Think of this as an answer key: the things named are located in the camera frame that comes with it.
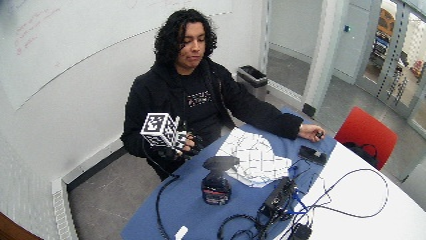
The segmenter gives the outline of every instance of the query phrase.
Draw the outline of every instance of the black shirt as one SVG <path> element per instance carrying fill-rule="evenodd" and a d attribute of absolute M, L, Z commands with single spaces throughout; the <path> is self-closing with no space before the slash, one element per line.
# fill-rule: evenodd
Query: black shirt
<path fill-rule="evenodd" d="M 205 81 L 194 71 L 180 75 L 185 91 L 185 119 L 188 131 L 202 138 L 202 145 L 209 145 L 221 133 L 218 109 L 212 101 Z"/>

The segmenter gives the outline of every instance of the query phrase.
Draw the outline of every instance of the person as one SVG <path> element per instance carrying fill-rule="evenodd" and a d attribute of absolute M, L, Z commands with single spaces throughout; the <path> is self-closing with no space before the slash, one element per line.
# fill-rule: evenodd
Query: person
<path fill-rule="evenodd" d="M 234 81 L 226 68 L 209 58 L 216 47 L 217 36 L 206 16 L 194 9 L 176 11 L 157 32 L 153 66 L 130 88 L 121 140 L 132 155 L 146 157 L 161 180 L 185 163 L 188 155 L 220 138 L 224 126 L 236 126 L 229 112 L 281 137 L 313 142 L 323 138 L 319 126 L 282 114 Z M 140 131 L 148 113 L 180 117 L 180 128 L 190 132 L 181 151 L 153 147 L 144 139 Z"/>

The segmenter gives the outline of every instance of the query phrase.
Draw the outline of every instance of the blue table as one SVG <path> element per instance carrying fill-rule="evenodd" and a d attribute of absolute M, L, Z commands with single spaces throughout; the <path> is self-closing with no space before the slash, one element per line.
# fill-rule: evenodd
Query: blue table
<path fill-rule="evenodd" d="M 246 132 L 262 134 L 270 142 L 274 155 L 292 159 L 298 168 L 295 172 L 290 172 L 290 177 L 305 171 L 297 178 L 295 183 L 298 189 L 302 192 L 307 192 L 323 167 L 307 163 L 306 161 L 299 161 L 299 147 L 301 145 L 305 145 L 330 155 L 335 146 L 335 140 L 326 136 L 325 140 L 318 143 L 311 143 L 302 138 L 297 138 L 293 141 L 280 138 L 276 135 L 256 129 L 250 125 L 244 125 L 241 129 Z M 228 177 L 232 185 L 229 203 L 222 206 L 216 206 L 208 205 L 204 202 L 201 196 L 201 180 L 208 175 L 209 171 L 202 167 L 202 163 L 208 158 L 214 156 L 225 138 L 226 136 L 220 138 L 196 157 L 192 158 L 190 161 L 182 165 L 182 167 L 174 172 L 176 175 L 180 175 L 180 178 L 162 192 L 160 200 L 160 215 L 162 225 L 170 239 L 174 239 L 174 234 L 182 226 L 189 229 L 184 239 L 217 239 L 217 231 L 224 220 L 234 214 L 245 214 L 256 217 L 258 208 L 278 184 L 277 180 L 264 188 L 250 188 L 240 181 Z M 157 193 L 166 182 L 168 180 L 160 184 L 136 211 L 121 232 L 122 239 L 162 239 L 157 227 L 156 199 Z M 278 222 L 272 228 L 269 236 L 276 236 L 288 224 L 289 221 Z M 229 239 L 236 231 L 250 227 L 253 227 L 253 223 L 245 219 L 230 221 L 225 226 L 225 239 Z"/>

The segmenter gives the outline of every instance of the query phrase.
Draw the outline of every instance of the hand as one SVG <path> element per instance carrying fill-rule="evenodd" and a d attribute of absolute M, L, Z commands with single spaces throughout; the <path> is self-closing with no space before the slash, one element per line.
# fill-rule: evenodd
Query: hand
<path fill-rule="evenodd" d="M 202 142 L 200 137 L 192 135 L 190 133 L 186 134 L 185 145 L 181 149 L 178 149 L 177 156 L 184 156 L 186 159 L 189 159 L 192 156 L 197 155 L 204 148 L 200 142 Z"/>
<path fill-rule="evenodd" d="M 302 124 L 298 136 L 310 140 L 311 142 L 318 142 L 325 138 L 325 130 L 317 125 Z"/>

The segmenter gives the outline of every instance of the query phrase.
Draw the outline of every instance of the white cube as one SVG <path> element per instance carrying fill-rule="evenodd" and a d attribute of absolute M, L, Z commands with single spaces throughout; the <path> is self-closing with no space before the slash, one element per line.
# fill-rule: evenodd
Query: white cube
<path fill-rule="evenodd" d="M 172 147 L 176 136 L 176 123 L 168 113 L 148 113 L 141 135 L 150 146 Z"/>

